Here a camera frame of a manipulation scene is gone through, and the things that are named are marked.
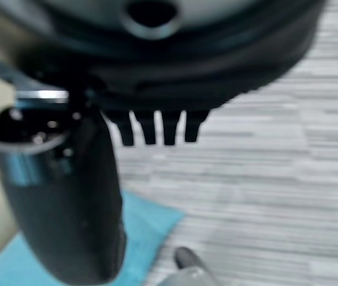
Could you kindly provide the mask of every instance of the gray striped floor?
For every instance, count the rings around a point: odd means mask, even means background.
[[[124,188],[187,213],[147,285],[187,245],[224,285],[338,286],[338,0],[308,58],[214,111],[197,145],[138,139],[116,138]]]

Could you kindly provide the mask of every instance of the blue cloth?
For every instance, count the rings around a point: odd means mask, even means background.
[[[123,269],[111,286],[140,286],[156,254],[183,213],[123,193],[128,245]],[[19,234],[0,254],[0,286],[63,286],[39,263]]]

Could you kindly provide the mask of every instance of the black cylinder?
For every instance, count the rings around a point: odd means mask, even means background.
[[[0,176],[24,237],[56,278],[95,285],[116,277],[126,235],[101,114],[3,111]]]

